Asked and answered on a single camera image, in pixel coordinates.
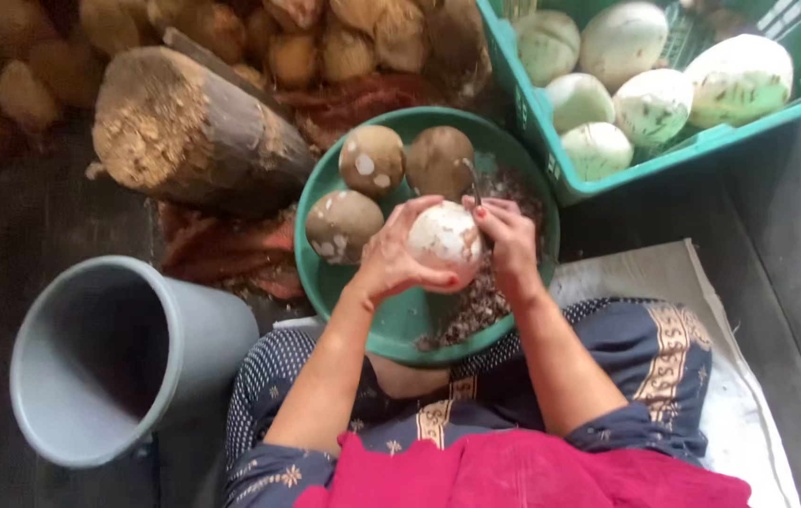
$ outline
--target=dark floor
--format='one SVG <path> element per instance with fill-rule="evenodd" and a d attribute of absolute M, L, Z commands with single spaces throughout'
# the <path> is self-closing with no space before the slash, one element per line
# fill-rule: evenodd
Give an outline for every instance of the dark floor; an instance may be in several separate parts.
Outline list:
<path fill-rule="evenodd" d="M 12 418 L 11 345 L 39 290 L 79 260 L 158 254 L 145 200 L 83 179 L 90 138 L 83 126 L 69 131 L 50 164 L 24 160 L 0 176 L 0 506 L 208 505 L 219 481 L 206 472 L 223 431 L 220 401 L 192 428 L 162 432 L 158 453 L 85 472 L 38 459 Z M 565 209 L 561 237 L 562 260 L 693 239 L 801 494 L 801 124 Z M 258 303 L 265 329 L 277 309 Z"/>

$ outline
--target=white cloth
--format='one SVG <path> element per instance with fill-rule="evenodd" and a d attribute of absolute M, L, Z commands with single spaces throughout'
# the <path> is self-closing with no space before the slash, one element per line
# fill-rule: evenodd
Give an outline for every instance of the white cloth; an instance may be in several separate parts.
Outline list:
<path fill-rule="evenodd" d="M 752 486 L 753 508 L 801 508 L 789 460 L 758 380 L 739 351 L 720 298 L 690 239 L 557 267 L 551 294 L 560 306 L 603 296 L 660 298 L 695 311 L 711 337 L 714 359 L 701 416 L 708 438 L 706 468 Z M 275 323 L 314 338 L 317 317 Z"/>

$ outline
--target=gray bucket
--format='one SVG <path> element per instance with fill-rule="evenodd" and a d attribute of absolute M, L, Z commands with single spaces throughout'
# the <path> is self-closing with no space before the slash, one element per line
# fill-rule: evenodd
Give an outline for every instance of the gray bucket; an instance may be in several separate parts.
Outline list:
<path fill-rule="evenodd" d="M 221 394 L 258 338 L 234 295 L 132 258 L 87 260 L 49 284 L 24 318 L 11 361 L 15 418 L 47 460 L 97 467 L 164 415 L 170 422 Z"/>

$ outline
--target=peeled white coconut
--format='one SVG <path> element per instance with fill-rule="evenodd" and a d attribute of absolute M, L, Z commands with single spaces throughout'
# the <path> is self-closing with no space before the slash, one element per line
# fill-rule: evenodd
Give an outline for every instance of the peeled white coconut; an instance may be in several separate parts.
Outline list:
<path fill-rule="evenodd" d="M 650 2 L 621 2 L 592 18 L 582 31 L 579 65 L 610 91 L 650 71 L 664 51 L 666 17 Z"/>
<path fill-rule="evenodd" d="M 484 244 L 473 215 L 462 205 L 445 201 L 419 214 L 406 237 L 413 258 L 433 270 L 450 270 L 459 282 L 452 287 L 425 287 L 435 293 L 456 293 L 473 282 L 482 265 Z"/>
<path fill-rule="evenodd" d="M 584 124 L 564 134 L 560 142 L 575 172 L 586 182 L 618 173 L 632 163 L 632 144 L 614 124 Z"/>
<path fill-rule="evenodd" d="M 749 34 L 724 40 L 686 68 L 695 86 L 688 121 L 741 126 L 779 110 L 792 95 L 792 72 L 789 52 L 773 40 Z"/>
<path fill-rule="evenodd" d="M 686 124 L 694 94 L 692 81 L 682 72 L 643 72 L 613 96 L 617 126 L 636 146 L 664 144 Z"/>
<path fill-rule="evenodd" d="M 558 134 L 589 122 L 613 123 L 611 95 L 591 74 L 574 72 L 554 79 L 545 87 L 545 96 L 554 106 L 552 122 Z"/>
<path fill-rule="evenodd" d="M 559 11 L 538 11 L 513 23 L 519 60 L 532 84 L 543 87 L 575 68 L 579 60 L 579 28 Z"/>

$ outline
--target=green plastic crate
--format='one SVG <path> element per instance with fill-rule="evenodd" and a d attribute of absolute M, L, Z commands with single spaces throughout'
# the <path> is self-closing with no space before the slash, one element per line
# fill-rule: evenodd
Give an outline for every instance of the green plastic crate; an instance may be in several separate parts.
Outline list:
<path fill-rule="evenodd" d="M 519 63 L 517 37 L 503 18 L 503 0 L 476 0 L 484 19 L 485 35 L 492 59 L 494 79 L 515 99 L 514 133 L 526 144 L 539 163 L 546 166 L 555 184 L 562 206 L 609 191 L 624 183 L 652 175 L 669 167 L 703 156 L 730 144 L 759 134 L 780 124 L 801 118 L 801 0 L 725 0 L 724 4 L 742 12 L 770 39 L 777 40 L 792 55 L 795 65 L 796 99 L 777 112 L 742 127 L 720 125 L 705 130 L 686 126 L 669 143 L 655 149 L 636 149 L 632 167 L 594 182 L 583 181 L 560 144 L 560 136 L 551 124 L 552 108 L 532 86 L 526 70 Z M 518 0 L 508 0 L 517 4 Z M 519 0 L 528 4 L 529 0 Z M 566 12 L 584 28 L 592 16 L 615 0 L 539 0 L 538 7 Z M 666 13 L 670 35 L 664 53 L 671 67 L 684 70 L 701 52 L 714 45 L 714 35 L 707 23 L 686 13 L 677 1 L 656 2 Z"/>

